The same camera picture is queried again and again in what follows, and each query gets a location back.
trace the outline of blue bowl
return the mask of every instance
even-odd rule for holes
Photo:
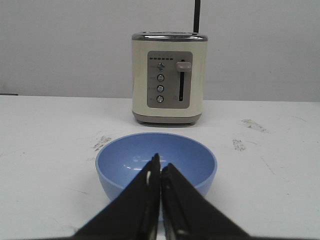
[[[95,166],[111,201],[156,153],[161,167],[172,163],[205,196],[217,171],[217,160],[203,144],[170,133],[144,132],[118,138],[98,153]]]

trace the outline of toaster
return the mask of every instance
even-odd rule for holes
[[[132,113],[140,122],[194,124],[202,114],[208,37],[193,32],[143,31],[132,35]]]

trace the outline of white wall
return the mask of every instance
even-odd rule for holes
[[[0,0],[0,93],[130,98],[131,35],[193,29],[193,0]],[[202,0],[211,100],[320,102],[319,0]]]

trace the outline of toaster control panel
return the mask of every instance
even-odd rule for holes
[[[149,108],[186,109],[190,105],[190,51],[149,51],[147,105]]]

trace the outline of table surface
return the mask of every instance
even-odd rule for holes
[[[140,124],[131,107],[123,98],[0,96],[0,239],[71,236],[110,202],[99,150],[141,132],[212,150],[206,199],[250,235],[320,237],[319,102],[204,101],[195,125],[178,126]]]

